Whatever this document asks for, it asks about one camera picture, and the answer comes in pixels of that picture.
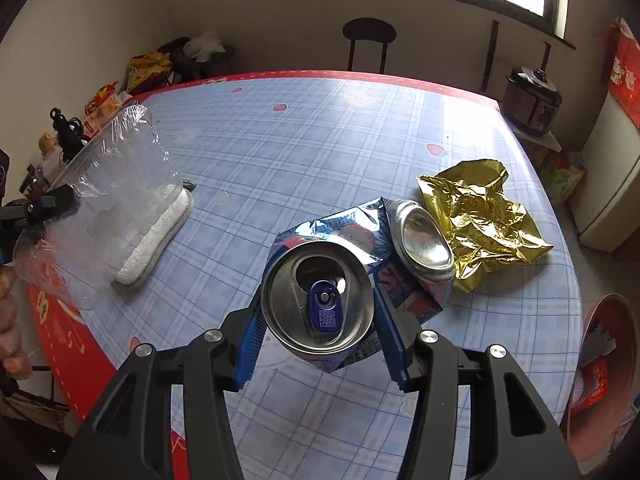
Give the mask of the person's left hand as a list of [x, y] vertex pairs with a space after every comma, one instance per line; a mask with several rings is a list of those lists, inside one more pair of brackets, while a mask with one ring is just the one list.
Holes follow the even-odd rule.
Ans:
[[15, 379], [29, 378], [32, 363], [22, 348], [22, 329], [17, 321], [17, 303], [11, 296], [16, 274], [10, 266], [1, 267], [0, 347], [1, 365]]

